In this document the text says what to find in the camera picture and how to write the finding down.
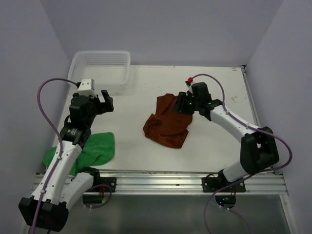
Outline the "brown towel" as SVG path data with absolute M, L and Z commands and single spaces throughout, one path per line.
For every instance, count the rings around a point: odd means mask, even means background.
M 146 120 L 143 131 L 145 137 L 163 146 L 180 149 L 188 135 L 192 115 L 173 112 L 177 96 L 165 94 L 157 97 L 156 112 Z

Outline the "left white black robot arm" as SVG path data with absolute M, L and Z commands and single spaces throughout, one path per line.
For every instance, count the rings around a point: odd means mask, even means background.
M 104 184 L 98 169 L 84 166 L 75 178 L 65 182 L 76 159 L 91 135 L 91 125 L 97 115 L 112 112 L 113 98 L 106 90 L 98 95 L 73 94 L 69 107 L 70 114 L 60 132 L 52 161 L 37 188 L 30 197 L 22 197 L 18 208 L 27 225 L 48 231 L 60 232 L 68 219 L 69 211 L 84 192 L 102 188 L 112 193 L 114 190 Z

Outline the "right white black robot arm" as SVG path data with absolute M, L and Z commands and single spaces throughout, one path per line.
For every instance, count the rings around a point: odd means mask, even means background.
M 208 178 L 213 190 L 229 191 L 234 182 L 255 175 L 279 161 L 273 132 L 269 127 L 259 128 L 237 115 L 232 115 L 224 102 L 212 99 L 206 83 L 187 81 L 187 92 L 179 92 L 173 112 L 193 115 L 198 112 L 207 120 L 221 126 L 240 143 L 239 160 L 222 169 L 216 177 Z

